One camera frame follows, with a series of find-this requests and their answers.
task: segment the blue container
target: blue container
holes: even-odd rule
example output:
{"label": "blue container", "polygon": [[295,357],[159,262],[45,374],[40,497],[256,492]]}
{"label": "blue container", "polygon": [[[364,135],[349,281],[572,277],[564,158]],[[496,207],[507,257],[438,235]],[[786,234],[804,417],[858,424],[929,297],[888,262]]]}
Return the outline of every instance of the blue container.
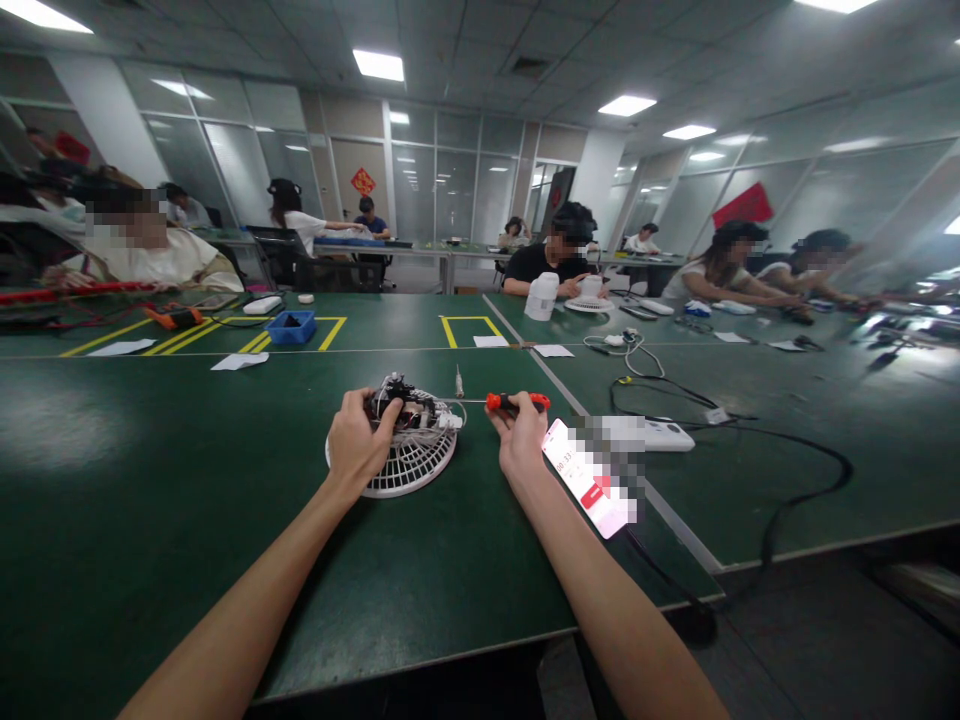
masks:
{"label": "blue container", "polygon": [[316,331],[317,320],[312,310],[285,311],[267,325],[274,345],[303,345]]}

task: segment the desk fan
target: desk fan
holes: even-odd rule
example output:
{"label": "desk fan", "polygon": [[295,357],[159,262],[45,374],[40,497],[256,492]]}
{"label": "desk fan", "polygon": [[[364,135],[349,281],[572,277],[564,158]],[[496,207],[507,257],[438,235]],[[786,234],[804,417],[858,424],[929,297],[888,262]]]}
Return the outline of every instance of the desk fan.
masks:
{"label": "desk fan", "polygon": [[[364,497],[399,497],[430,483],[453,457],[457,434],[466,422],[466,410],[460,403],[456,404],[463,410],[463,417],[455,415],[446,402],[406,384],[403,378],[396,372],[387,375],[380,389],[367,400],[367,415],[374,429],[391,400],[400,398],[404,404],[397,418],[387,463],[367,485]],[[325,454],[329,466],[329,433]]]}

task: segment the table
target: table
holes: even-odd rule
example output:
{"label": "table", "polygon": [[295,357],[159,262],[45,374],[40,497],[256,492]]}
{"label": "table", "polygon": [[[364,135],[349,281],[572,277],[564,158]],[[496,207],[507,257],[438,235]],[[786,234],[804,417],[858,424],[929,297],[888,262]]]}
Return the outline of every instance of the table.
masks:
{"label": "table", "polygon": [[[960,522],[950,446],[960,432],[957,349],[904,350],[891,365],[871,369],[883,352],[864,339],[871,323],[840,313],[817,315],[812,327],[769,310],[743,317],[715,312],[709,320],[717,330],[764,343],[805,334],[827,349],[801,354],[727,344],[669,318],[643,323],[620,312],[567,311],[552,323],[536,323],[523,315],[522,298],[487,300],[523,341],[569,346],[575,358],[541,362],[583,412],[612,412],[610,384],[626,374],[621,358],[587,349],[583,336],[637,326],[668,377],[730,412],[761,418],[757,427],[809,438],[850,458],[853,483],[794,511],[782,528],[778,560]],[[760,317],[772,322],[764,327]],[[656,371],[641,353],[631,360],[641,372]],[[653,391],[617,392],[618,404],[634,412],[702,422],[692,403]],[[702,431],[696,439],[693,452],[647,456],[647,480],[662,497],[657,509],[711,572],[755,565],[777,504],[823,488],[838,474],[835,461],[788,441],[730,429]]]}
{"label": "table", "polygon": [[[311,307],[321,320],[307,346],[263,345],[270,360],[239,372],[210,367],[260,349],[260,328],[171,335],[131,315],[116,328],[0,338],[11,717],[115,714],[314,492],[344,390],[400,370],[451,395],[459,366],[468,397],[523,387],[573,413],[525,351],[470,347],[473,335],[509,332],[482,297],[318,295]],[[147,356],[88,357],[140,337],[162,342]],[[440,478],[362,499],[331,538],[258,701],[575,629],[474,407]],[[644,530],[681,584],[722,595],[649,509]],[[622,538],[608,548],[659,607],[682,604]]]}

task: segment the paper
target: paper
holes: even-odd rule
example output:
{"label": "paper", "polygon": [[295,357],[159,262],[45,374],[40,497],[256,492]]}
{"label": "paper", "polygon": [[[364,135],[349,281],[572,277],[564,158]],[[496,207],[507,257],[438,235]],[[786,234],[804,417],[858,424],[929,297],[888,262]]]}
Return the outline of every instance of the paper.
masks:
{"label": "paper", "polygon": [[798,347],[793,340],[784,340],[779,343],[767,343],[770,347],[775,347],[777,350],[786,350],[787,352],[806,352],[802,347]]}
{"label": "paper", "polygon": [[745,342],[745,343],[750,342],[746,338],[742,338],[736,333],[716,333],[715,332],[714,335],[716,335],[718,338],[720,338],[724,342]]}
{"label": "paper", "polygon": [[540,353],[540,357],[574,357],[563,345],[534,345],[533,349]]}
{"label": "paper", "polygon": [[474,335],[473,341],[477,347],[510,347],[510,343],[502,335]]}
{"label": "paper", "polygon": [[137,350],[143,350],[156,345],[156,340],[132,340],[130,342],[110,343],[106,347],[94,350],[90,357],[112,357],[114,355],[129,355]]}
{"label": "paper", "polygon": [[211,370],[240,370],[251,365],[259,365],[270,359],[270,353],[256,353],[253,355],[247,353],[234,353],[227,355],[223,360],[214,365]]}

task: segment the smartphone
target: smartphone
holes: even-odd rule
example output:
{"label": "smartphone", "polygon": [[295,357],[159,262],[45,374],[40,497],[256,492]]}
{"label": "smartphone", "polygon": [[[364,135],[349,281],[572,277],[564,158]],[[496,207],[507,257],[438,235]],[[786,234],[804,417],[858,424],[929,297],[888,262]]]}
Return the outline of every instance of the smartphone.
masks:
{"label": "smartphone", "polygon": [[191,307],[195,307],[200,312],[214,312],[220,308],[226,307],[238,297],[240,296],[236,293],[221,293],[220,295],[211,295],[210,297],[204,298],[200,302],[191,305]]}

